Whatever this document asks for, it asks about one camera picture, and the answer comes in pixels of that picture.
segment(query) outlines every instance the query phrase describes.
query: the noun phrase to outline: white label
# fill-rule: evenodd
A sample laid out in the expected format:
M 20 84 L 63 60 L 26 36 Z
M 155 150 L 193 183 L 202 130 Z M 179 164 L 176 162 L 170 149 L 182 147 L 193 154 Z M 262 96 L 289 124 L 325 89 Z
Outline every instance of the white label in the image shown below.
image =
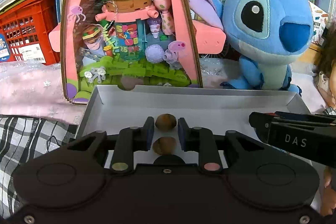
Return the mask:
M 191 19 L 195 19 L 195 12 L 193 10 L 190 10 L 190 14 L 191 14 Z
M 4 48 L 3 50 L 0 50 L 0 58 L 8 55 L 9 55 L 8 49 Z
M 34 60 L 40 63 L 45 63 L 44 55 L 41 50 L 40 44 L 32 44 L 19 48 L 19 52 L 22 54 L 23 60 Z

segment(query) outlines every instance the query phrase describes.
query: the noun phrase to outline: plaid blanket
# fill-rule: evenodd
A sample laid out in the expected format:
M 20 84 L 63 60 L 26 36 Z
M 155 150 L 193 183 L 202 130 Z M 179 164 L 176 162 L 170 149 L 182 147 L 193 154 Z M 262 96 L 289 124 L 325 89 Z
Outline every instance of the plaid blanket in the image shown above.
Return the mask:
M 8 218 L 21 203 L 13 186 L 13 172 L 22 163 L 66 144 L 77 126 L 46 119 L 0 115 L 0 215 Z

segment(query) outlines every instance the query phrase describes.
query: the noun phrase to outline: pink fabric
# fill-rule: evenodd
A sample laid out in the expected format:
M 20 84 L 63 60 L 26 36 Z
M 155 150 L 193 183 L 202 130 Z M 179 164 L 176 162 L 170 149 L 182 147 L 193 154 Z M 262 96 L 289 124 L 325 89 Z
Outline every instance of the pink fabric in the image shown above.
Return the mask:
M 85 106 L 63 95 L 60 64 L 0 63 L 0 114 L 24 115 L 79 124 Z

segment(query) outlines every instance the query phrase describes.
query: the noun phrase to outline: white tray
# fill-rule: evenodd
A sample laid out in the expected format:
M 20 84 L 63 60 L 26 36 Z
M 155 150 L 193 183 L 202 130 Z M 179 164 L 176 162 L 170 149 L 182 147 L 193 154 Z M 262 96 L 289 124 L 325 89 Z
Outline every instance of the white tray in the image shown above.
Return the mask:
M 157 118 L 170 113 L 176 119 L 184 117 L 189 127 L 209 128 L 214 134 L 224 135 L 227 130 L 236 130 L 258 139 L 250 127 L 251 112 L 287 111 L 309 114 L 301 97 L 288 91 L 263 90 L 218 90 L 195 88 L 172 88 L 137 85 L 132 91 L 120 90 L 113 85 L 98 85 L 92 93 L 76 138 L 93 131 L 118 134 L 126 127 L 141 127 L 148 116 Z M 177 127 L 169 133 L 154 132 L 153 142 L 162 136 L 177 140 L 175 154 L 186 163 L 197 163 L 196 152 L 182 152 Z M 223 167 L 227 167 L 220 153 Z M 134 154 L 137 163 L 153 163 L 158 157 L 152 150 Z

